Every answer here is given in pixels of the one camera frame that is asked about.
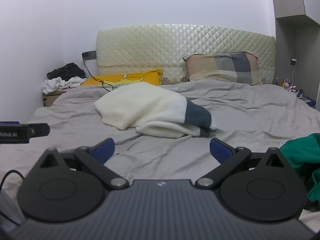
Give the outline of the grey wall cabinet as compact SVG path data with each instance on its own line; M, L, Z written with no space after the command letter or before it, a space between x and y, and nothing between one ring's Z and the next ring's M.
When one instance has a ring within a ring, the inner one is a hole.
M276 72L305 94L319 92L319 0L273 0L276 23ZM297 64L291 65L296 58Z

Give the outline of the white clothes pile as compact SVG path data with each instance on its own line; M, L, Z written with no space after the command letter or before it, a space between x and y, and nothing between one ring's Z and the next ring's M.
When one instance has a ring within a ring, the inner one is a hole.
M63 80L61 77L46 79L41 86L41 92L48 95L53 92L79 87L86 81L87 78L83 79L79 76L71 77L68 81Z

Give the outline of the black wall socket strip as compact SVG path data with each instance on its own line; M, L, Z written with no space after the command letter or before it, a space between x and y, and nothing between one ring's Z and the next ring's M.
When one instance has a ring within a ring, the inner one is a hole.
M84 61L91 61L91 60L96 60L97 59L97 51L92 50L92 51L85 51L82 53L82 59Z

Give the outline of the white blue striped sweater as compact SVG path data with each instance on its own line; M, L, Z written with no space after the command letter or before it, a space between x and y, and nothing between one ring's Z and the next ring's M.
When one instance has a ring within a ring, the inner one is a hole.
M104 124L161 138L208 137L216 121L181 94L146 82L121 86L95 102Z

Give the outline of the yellow pillow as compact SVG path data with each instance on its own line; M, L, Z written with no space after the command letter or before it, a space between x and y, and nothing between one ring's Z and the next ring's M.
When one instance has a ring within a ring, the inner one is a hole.
M161 68L138 73L99 75L95 76L95 78L90 77L82 84L82 86L102 85L102 81L104 82L104 85L113 86L129 85L139 82L147 82L159 86L162 84L162 75L163 70Z

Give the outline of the plaid pillow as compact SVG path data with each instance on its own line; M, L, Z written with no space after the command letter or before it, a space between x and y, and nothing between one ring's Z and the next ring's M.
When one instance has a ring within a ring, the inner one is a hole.
M191 81L212 79L251 86L262 84L258 57L251 52L193 54L184 56L183 60Z

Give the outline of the green garment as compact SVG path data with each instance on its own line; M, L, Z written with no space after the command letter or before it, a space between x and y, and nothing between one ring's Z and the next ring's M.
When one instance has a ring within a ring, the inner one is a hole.
M319 133L289 140L280 152L302 179L308 204L319 207Z

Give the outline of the bedside clutter items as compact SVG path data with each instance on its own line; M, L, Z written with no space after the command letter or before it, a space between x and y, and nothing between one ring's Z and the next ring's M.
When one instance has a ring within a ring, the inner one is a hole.
M306 103L313 103L313 100L309 97L307 97L304 94L304 91L302 89L296 89L295 85L291 85L290 80L289 79L284 79L282 81L281 86L286 89L288 92L293 93L296 95L296 97Z

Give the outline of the cream quilted headboard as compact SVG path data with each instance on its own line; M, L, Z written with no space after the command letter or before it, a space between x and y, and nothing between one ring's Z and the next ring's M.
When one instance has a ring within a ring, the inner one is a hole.
M272 83L276 69L276 41L250 31L192 24L157 24L98 31L96 52L99 75L146 72L162 68L163 84L187 81L184 56L252 52L258 57L259 76Z

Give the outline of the black clothes pile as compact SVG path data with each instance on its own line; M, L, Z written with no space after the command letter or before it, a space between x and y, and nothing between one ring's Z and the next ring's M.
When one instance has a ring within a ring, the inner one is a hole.
M64 81L68 81L73 77L86 78L86 73L75 63L68 63L63 67L57 68L47 73L47 79L52 80L60 77Z

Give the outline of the brown bedside box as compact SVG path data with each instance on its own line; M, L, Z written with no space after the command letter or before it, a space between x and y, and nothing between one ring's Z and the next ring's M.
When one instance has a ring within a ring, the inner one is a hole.
M49 94L42 93L43 106L50 107L54 103L54 101L65 92L67 92L67 90L58 90Z

